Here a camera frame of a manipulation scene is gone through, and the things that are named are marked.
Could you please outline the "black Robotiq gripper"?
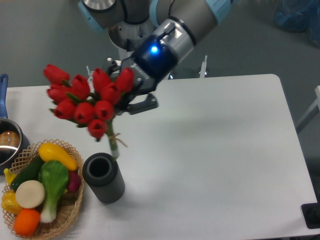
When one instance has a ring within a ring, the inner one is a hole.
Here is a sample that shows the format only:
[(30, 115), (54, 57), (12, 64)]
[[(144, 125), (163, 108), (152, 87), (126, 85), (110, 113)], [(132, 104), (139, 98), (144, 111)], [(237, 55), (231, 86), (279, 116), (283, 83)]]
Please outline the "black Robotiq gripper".
[(106, 59), (106, 73), (110, 77), (117, 77), (121, 70), (130, 68), (134, 71), (134, 85), (129, 92), (133, 96), (144, 95), (145, 99), (125, 106), (118, 105), (115, 115), (123, 113), (140, 114), (156, 109), (159, 104), (157, 98), (150, 92), (154, 91), (158, 83), (178, 64), (178, 57), (174, 50), (159, 36), (149, 36), (132, 54), (123, 61), (108, 57)]

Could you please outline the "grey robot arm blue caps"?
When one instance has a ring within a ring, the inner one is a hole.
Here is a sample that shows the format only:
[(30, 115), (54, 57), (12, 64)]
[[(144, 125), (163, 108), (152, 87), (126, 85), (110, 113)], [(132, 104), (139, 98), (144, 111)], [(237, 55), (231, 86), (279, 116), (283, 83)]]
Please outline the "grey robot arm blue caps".
[(78, 8), (95, 31), (108, 30), (120, 61), (106, 60), (114, 74), (134, 71), (133, 89), (116, 104), (115, 113), (131, 115), (158, 106), (153, 91), (228, 15), (232, 0), (81, 0)]

